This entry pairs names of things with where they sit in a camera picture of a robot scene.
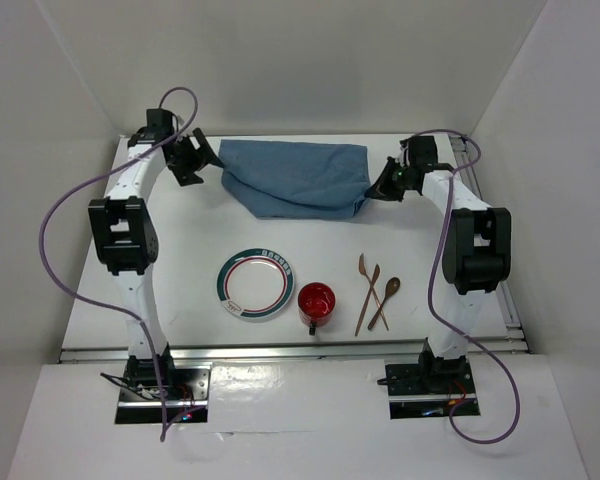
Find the blue cloth placemat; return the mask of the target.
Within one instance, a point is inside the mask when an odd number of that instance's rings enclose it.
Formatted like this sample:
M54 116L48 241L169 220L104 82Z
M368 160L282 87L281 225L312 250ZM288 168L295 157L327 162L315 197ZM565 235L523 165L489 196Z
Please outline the blue cloth placemat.
M218 156L225 190L261 219L348 220L371 186L361 145L225 139Z

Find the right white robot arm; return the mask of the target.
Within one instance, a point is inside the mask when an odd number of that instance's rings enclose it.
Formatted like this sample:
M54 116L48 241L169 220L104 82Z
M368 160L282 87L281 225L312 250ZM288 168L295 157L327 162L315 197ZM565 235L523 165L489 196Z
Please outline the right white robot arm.
M468 372L468 352L493 352L473 334L488 296L509 277L512 217L481 200L461 178L462 167L440 161L435 131L400 143L376 182L373 200L400 201L408 191L429 200L443 215L427 285L427 306L436 325L426 337L414 373L397 379L427 393L444 393Z

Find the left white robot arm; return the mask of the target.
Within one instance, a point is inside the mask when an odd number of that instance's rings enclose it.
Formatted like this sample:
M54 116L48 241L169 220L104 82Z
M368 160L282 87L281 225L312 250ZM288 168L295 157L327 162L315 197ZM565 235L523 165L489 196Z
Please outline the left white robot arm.
M178 376L157 314L153 266L159 238L147 201L165 169L186 187L203 182L198 172L204 167L224 164L201 129L191 137L178 135L175 115L163 108L146 111L146 125L130 138L127 153L131 165L105 197L90 202L88 215L98 260L114 278L122 309L131 313L128 384L164 399L176 390Z

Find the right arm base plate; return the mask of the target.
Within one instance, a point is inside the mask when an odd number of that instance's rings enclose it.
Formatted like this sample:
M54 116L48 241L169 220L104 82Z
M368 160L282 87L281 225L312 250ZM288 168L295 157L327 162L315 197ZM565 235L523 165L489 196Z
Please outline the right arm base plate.
M385 365L384 376L376 384L386 389L392 420L479 416L480 407L469 362L462 359L451 369L435 371L417 363Z

